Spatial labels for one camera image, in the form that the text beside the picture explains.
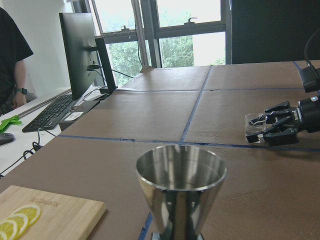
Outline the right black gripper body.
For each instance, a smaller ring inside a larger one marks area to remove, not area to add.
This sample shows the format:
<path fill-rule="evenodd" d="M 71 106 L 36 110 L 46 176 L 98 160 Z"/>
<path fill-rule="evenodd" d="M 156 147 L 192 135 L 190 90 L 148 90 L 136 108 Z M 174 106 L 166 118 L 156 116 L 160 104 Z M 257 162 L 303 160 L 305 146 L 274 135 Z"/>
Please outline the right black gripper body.
<path fill-rule="evenodd" d="M 313 96 L 298 102 L 292 111 L 294 126 L 298 132 L 315 133 L 320 131 L 320 97 Z"/>

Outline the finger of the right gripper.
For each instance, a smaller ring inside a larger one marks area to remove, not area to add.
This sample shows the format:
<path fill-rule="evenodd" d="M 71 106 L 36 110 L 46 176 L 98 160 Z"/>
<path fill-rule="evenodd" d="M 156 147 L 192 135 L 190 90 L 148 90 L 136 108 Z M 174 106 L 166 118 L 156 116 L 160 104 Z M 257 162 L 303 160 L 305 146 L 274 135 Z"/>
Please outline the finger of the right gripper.
<path fill-rule="evenodd" d="M 289 101 L 284 101 L 272 107 L 266 108 L 264 113 L 260 113 L 257 117 L 250 118 L 250 125 L 274 124 L 285 120 L 292 120 L 291 104 Z"/>
<path fill-rule="evenodd" d="M 267 144 L 269 146 L 291 145 L 299 142 L 298 133 L 295 128 L 287 128 L 279 131 L 274 127 L 266 127 L 263 131 L 264 142 L 259 144 Z"/>

